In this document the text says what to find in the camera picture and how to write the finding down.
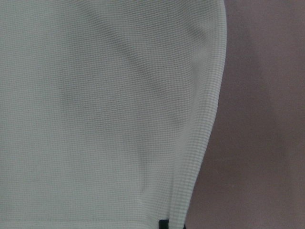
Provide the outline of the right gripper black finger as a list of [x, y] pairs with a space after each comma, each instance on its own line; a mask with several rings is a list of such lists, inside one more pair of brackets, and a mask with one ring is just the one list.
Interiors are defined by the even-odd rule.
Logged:
[[167, 219], [159, 220], [159, 229], [168, 229], [168, 220]]

